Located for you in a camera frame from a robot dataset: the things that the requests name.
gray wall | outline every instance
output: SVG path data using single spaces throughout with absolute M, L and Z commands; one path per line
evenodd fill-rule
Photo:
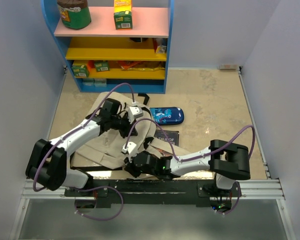
M 281 0 L 243 66 L 243 81 L 300 240 L 300 0 Z
M 47 136 L 63 62 L 39 0 L 0 1 L 0 239 L 9 237 L 32 147 Z
M 174 0 L 170 67 L 243 65 L 280 0 Z M 113 0 L 88 0 L 113 6 Z M 133 0 L 135 7 L 167 7 L 168 0 Z

pink shelf board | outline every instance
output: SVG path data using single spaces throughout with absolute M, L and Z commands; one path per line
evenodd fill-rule
M 133 7 L 131 30 L 116 30 L 114 8 L 89 7 L 91 23 L 83 29 L 67 28 L 59 20 L 54 31 L 56 37 L 144 37 L 167 38 L 169 36 L 168 8 Z

beige tabletop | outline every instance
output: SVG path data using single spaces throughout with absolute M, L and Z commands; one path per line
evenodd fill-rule
M 59 137 L 77 126 L 85 118 L 98 93 L 83 93 L 70 75 L 65 79 L 50 139 Z M 197 152 L 209 146 L 210 140 L 230 140 L 242 127 L 251 124 L 249 110 L 236 71 L 216 69 L 171 69 L 168 72 L 166 94 L 149 94 L 150 107 L 180 107 L 184 122 L 166 130 L 179 131 L 179 146 Z M 252 133 L 247 129 L 235 143 L 251 147 Z M 114 171 L 112 178 L 129 177 L 128 173 Z M 250 159 L 251 179 L 266 179 L 258 144 Z M 196 178 L 192 173 L 187 178 Z

blue pencil case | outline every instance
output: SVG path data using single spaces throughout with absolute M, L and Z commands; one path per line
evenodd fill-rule
M 184 119 L 184 111 L 180 107 L 150 107 L 151 114 L 156 123 L 161 126 L 178 125 Z

book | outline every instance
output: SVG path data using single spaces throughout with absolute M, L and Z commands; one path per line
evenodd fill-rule
M 179 146 L 179 131 L 169 131 L 169 130 L 165 130 L 165 133 L 166 135 L 168 136 L 169 138 L 169 141 L 173 144 L 173 145 L 176 145 L 176 146 Z M 155 133 L 154 133 L 154 137 L 157 138 L 157 139 L 160 139 L 162 141 L 165 141 L 165 142 L 168 142 L 168 139 L 166 138 L 166 136 L 164 135 L 164 133 L 160 130 L 160 129 L 157 129 L 155 130 Z M 159 149 L 156 147 L 156 149 L 162 153 L 162 155 L 164 157 L 168 157 L 168 156 L 172 156 L 171 153 L 169 152 L 166 152 L 162 149 Z

